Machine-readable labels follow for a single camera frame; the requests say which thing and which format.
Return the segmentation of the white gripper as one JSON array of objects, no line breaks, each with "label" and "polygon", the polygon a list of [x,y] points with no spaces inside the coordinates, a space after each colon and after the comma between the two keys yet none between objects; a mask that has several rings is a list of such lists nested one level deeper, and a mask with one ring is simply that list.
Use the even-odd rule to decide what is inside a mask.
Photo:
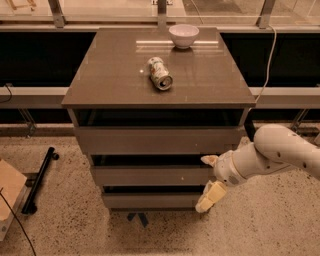
[{"label": "white gripper", "polygon": [[215,203],[221,200],[227,193],[227,186],[234,187],[246,182],[246,179],[236,169],[232,156],[233,151],[229,150],[219,157],[217,155],[201,157],[201,161],[204,164],[214,167],[214,176],[219,181],[207,182],[195,206],[198,213],[207,212]]}]

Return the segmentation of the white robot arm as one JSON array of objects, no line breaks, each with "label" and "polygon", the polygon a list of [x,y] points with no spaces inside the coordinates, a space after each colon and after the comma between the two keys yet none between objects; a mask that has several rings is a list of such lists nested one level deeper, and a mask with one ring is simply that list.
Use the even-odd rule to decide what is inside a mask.
[{"label": "white robot arm", "polygon": [[201,161],[212,167],[216,180],[207,182],[195,206],[198,213],[208,211],[221,200],[228,187],[241,185],[254,176],[299,168],[320,179],[320,148],[278,124],[260,127],[247,145],[220,156],[203,156]]}]

